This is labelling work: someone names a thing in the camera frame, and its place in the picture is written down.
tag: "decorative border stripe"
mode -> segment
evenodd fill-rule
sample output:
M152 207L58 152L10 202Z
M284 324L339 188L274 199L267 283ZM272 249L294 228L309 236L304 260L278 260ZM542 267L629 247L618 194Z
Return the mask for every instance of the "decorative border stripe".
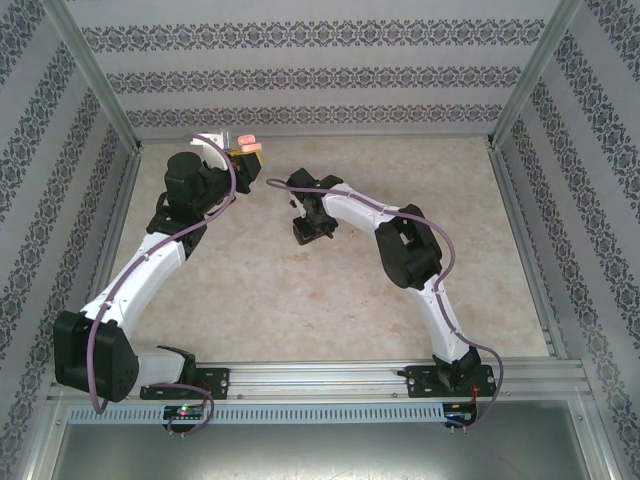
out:
M358 20L85 27L96 53L382 45L533 45L536 20Z
M640 15L636 7L629 0L588 0L587 5L627 62L633 79L640 81Z
M38 394L41 393L42 378L49 366L53 347L53 323L58 314L64 310L69 293L73 288L76 271L89 239L89 230L95 218L99 198L109 176L109 170L118 145L118 135L115 129L110 127L102 143L100 154L88 183L89 186L82 199L73 233L62 256L62 262L56 275L52 293L47 301L47 307L42 313L38 334L29 352L29 359L25 363L25 371L20 378L20 390L16 392L16 401L11 406L8 415L9 420L4 425L4 432L0 438L0 445L2 445L0 449L0 478L11 478L11 471L17 463L22 442L29 427L29 420L33 415L34 404ZM120 182L118 183L118 192L111 206L108 223L111 222L125 172L126 166L122 170ZM105 240L106 235L103 236L101 243L104 244Z
M20 247L18 259L14 262L16 268L9 274L4 296L0 300L0 360L5 359L6 350L13 340L12 332L22 316L27 294L33 286L33 279L58 220L62 203L99 109L98 100L89 90L84 95L67 140L56 161L53 174L33 214L34 220L29 225L29 233L25 237L25 243Z
M562 39L555 56L589 120L591 130L600 142L600 148L607 155L613 173L618 177L618 183L623 186L625 196L631 200L636 219L640 221L638 148L626 135L627 129L616 115L573 35L567 34Z
M629 456L632 471L636 476L640 476L640 456L638 455L640 453L640 426L636 423L636 416L631 411L631 398L624 392L626 386L620 380L620 368L613 361L613 352L607 337L602 334L602 325L600 325L598 314L593 308L589 289L580 273L580 266L574 259L573 247L567 237L558 207L542 172L531 137L521 118L514 124L511 135L518 147L531 190L535 194L538 209L547 228L547 235L562 270L562 278L565 281L578 324L582 329L587 351L596 366L596 375L602 382L602 391L606 395L613 422L618 425L618 437L626 447L625 453Z
M114 91L123 95L333 88L510 88L520 73L519 67L375 67L118 73L107 77Z
M26 174L26 167L33 161L42 135L75 68L76 63L69 50L60 42L29 100L29 106L18 121L14 136L0 157L0 223L5 220L4 213L11 208L16 191L22 184L22 176Z
M604 277L611 284L621 317L627 322L627 333L634 339L633 346L640 348L640 288L634 285L629 264L618 248L618 240L607 223L607 215L600 207L595 189L590 185L587 170L582 166L573 146L562 116L553 102L546 84L540 81L531 92L531 102L538 112L549 143L558 157L558 164L576 207L582 214L584 227L594 251L600 259Z
M38 0L16 0L0 21L0 85L4 85L40 22L44 8Z
M495 122L502 105L338 105L128 111L136 128L203 125Z

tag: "wall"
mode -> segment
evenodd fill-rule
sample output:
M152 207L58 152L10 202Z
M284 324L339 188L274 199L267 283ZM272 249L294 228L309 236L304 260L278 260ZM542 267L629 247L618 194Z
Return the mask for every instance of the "wall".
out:
M52 380L51 326L91 288L129 157L41 5L0 6L0 479Z
M487 134L557 3L68 5L149 139L214 125L263 135Z
M581 6L503 147L625 478L640 477L640 2Z

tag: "beige speckled floor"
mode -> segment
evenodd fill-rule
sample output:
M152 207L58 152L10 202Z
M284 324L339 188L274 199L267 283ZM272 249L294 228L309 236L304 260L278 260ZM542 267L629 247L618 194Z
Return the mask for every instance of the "beige speckled floor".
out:
M136 345L170 344L200 361L431 356L418 309L386 278L373 238L342 223L333 240L296 243L296 210L264 180L305 167L382 202L420 206L457 246L447 290L467 335L504 356L548 354L480 138L263 145L253 192L209 227L163 285L139 321ZM114 272L139 246L168 158L192 148L146 147Z

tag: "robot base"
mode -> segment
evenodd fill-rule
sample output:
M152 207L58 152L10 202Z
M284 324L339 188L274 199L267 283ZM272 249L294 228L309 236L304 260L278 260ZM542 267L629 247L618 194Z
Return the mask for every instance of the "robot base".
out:
M464 383L453 391L442 383L439 368L434 365L409 365L398 375L406 377L409 398L451 398L472 396L472 388L477 388L478 397L492 397L496 392L496 380L489 365L474 369Z
M228 368L197 368L191 384L211 392L214 400L226 400L229 392ZM179 388L142 387L141 400L202 400L202 394Z

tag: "orange object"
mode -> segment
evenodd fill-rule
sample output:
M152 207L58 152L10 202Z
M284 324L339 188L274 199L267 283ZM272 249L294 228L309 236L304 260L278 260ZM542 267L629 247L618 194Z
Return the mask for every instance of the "orange object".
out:
M240 147L240 150L242 150L242 153L259 152L259 151L262 150L262 144L261 143L254 143L252 145L242 145Z
M244 145L251 145L252 143L256 143L255 135L240 135L238 137L238 145L240 145L241 147Z

